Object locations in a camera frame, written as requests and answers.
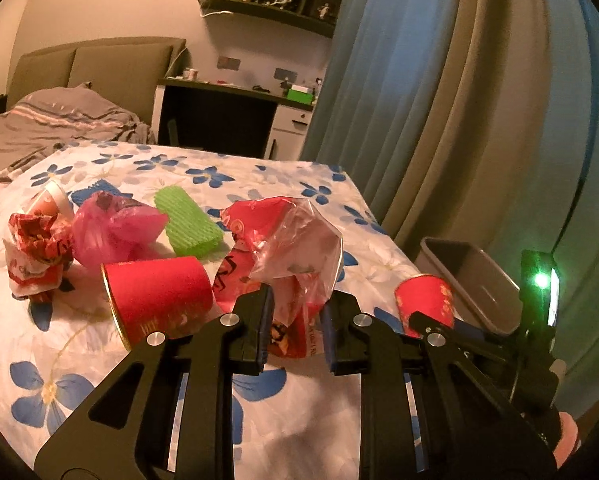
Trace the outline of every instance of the floral bedsheet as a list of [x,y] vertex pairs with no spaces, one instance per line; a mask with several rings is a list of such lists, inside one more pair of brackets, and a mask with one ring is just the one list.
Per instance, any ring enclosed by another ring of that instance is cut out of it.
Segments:
[[[123,142],[67,146],[0,192],[0,431],[29,465],[126,351],[100,279],[79,264],[66,273],[52,304],[32,309],[13,297],[2,237],[10,214],[46,182],[54,180],[70,193],[99,179],[150,205],[156,191],[177,184],[220,225],[219,211],[237,200],[310,198],[343,234],[337,288],[401,330],[393,291],[417,269],[384,234],[340,168]],[[173,254],[165,233],[158,242],[165,256]],[[221,250],[203,260],[211,279],[231,246],[226,233]],[[321,355],[271,357],[258,378],[234,378],[233,403],[236,478],[357,478],[358,376],[332,376]],[[176,446],[174,437],[172,451]]]

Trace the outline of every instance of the pink plastic bag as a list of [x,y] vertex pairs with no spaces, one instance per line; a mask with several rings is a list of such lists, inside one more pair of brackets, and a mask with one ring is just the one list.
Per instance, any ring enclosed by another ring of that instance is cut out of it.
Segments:
[[73,255],[89,270],[101,264],[157,259],[150,247],[168,215],[132,198],[104,191],[87,199],[73,220]]
[[268,283],[275,297],[269,351],[293,358],[322,352],[313,320],[342,269],[340,232],[304,198],[235,202],[221,216],[235,246],[213,283],[218,306],[230,312],[241,294]]

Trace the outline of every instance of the brown curtain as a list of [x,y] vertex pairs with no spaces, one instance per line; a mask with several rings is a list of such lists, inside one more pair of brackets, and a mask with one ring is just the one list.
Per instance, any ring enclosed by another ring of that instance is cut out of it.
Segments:
[[459,0],[431,113],[383,222],[407,256],[424,236],[489,245],[542,132],[544,0]]

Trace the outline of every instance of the headboard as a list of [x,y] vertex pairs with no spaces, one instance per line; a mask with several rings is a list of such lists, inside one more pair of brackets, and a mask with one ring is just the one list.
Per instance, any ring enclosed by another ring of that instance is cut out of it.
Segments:
[[150,124],[158,79],[171,65],[179,69],[177,62],[181,58],[177,57],[185,46],[182,38],[144,36],[103,38],[35,50],[17,62],[6,109],[36,90],[71,88],[89,81],[102,97]]

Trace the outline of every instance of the trash bin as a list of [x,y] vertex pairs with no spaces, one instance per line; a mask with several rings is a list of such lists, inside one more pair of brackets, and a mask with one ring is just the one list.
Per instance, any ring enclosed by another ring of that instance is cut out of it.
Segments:
[[509,335],[519,326],[519,288],[483,250],[468,242],[422,239],[415,265],[451,285],[457,314],[478,328]]

